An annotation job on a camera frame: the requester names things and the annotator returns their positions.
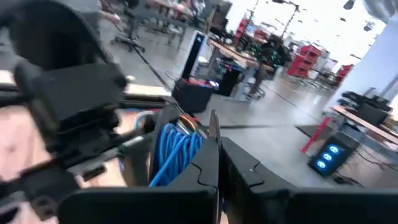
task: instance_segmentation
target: chair base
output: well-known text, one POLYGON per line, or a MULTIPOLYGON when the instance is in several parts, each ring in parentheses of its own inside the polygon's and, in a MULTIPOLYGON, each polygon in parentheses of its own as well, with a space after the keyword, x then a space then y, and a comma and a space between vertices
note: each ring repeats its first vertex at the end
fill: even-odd
POLYGON ((127 37, 123 37, 117 35, 113 40, 111 40, 110 44, 122 43, 129 47, 129 52, 132 52, 133 49, 140 49, 142 53, 145 52, 145 48, 143 46, 138 45, 137 40, 129 39, 127 37))

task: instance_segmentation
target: red table leg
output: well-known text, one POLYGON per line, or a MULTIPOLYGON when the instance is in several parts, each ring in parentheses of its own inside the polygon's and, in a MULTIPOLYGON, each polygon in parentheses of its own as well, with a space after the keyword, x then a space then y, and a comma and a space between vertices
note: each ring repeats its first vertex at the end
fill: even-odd
POLYGON ((310 140, 308 140, 308 142, 305 144, 305 146, 304 146, 303 148, 300 149, 300 151, 301 151, 302 153, 305 153, 305 152, 308 150, 308 148, 311 146, 311 144, 314 143, 314 142, 317 140, 317 138, 318 138, 319 134, 321 133, 321 131, 328 125, 329 120, 330 120, 330 118, 329 118, 329 117, 326 117, 326 118, 319 124, 318 129, 317 129, 317 131, 315 132, 315 134, 314 134, 313 136, 311 136, 310 140))

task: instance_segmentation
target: white pillar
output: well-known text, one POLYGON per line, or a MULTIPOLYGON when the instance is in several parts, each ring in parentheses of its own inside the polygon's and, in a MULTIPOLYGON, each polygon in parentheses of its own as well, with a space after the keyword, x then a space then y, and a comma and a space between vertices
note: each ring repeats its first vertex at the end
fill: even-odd
POLYGON ((353 91, 362 95, 371 87, 381 93, 398 73, 398 15, 393 16, 377 37, 369 51, 347 75, 341 86, 330 98, 325 110, 337 104, 341 94, 353 91))

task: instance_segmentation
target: red shelving unit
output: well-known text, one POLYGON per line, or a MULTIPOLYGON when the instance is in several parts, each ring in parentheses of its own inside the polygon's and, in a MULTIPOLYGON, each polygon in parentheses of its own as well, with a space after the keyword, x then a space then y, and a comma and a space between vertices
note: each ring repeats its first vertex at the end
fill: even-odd
POLYGON ((308 72, 316 64, 321 54, 322 51, 313 45, 302 47, 286 73, 298 78, 309 78, 308 72))
POLYGON ((253 17, 253 11, 247 10, 241 22, 239 23, 238 28, 236 29, 235 39, 234 39, 235 42, 237 42, 242 37, 252 17, 253 17))
POLYGON ((340 83, 344 80, 344 78, 349 74, 349 72, 354 68, 354 65, 342 65, 340 69, 337 71, 336 85, 340 85, 340 83))

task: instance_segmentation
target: coiled blue cable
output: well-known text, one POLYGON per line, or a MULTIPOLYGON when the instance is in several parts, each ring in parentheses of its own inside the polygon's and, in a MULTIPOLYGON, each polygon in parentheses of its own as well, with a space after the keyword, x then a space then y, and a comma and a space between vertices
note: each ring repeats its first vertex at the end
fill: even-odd
POLYGON ((184 134, 173 124, 166 124, 160 132, 154 157, 160 168, 149 187, 171 183, 187 168, 202 144, 203 137, 197 132, 184 134))

